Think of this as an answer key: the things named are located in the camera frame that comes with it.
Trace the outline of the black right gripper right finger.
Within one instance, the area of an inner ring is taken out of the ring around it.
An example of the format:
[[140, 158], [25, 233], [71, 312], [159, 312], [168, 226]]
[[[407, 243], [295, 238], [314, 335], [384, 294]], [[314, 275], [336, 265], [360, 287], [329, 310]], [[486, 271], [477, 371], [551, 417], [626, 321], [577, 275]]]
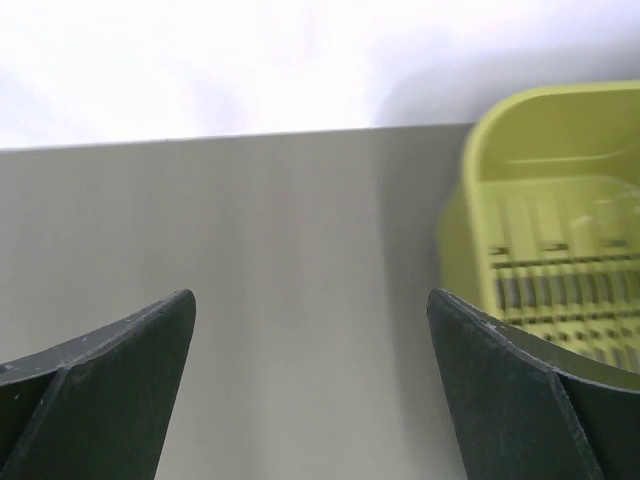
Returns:
[[443, 289], [430, 292], [427, 315], [468, 478], [638, 478], [638, 374]]

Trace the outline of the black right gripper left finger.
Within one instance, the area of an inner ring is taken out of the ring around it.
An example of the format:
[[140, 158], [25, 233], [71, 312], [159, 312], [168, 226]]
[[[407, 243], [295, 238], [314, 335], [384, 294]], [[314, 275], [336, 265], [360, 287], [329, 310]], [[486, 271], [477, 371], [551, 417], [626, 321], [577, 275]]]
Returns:
[[195, 320], [194, 294], [179, 290], [3, 363], [2, 478], [154, 478]]

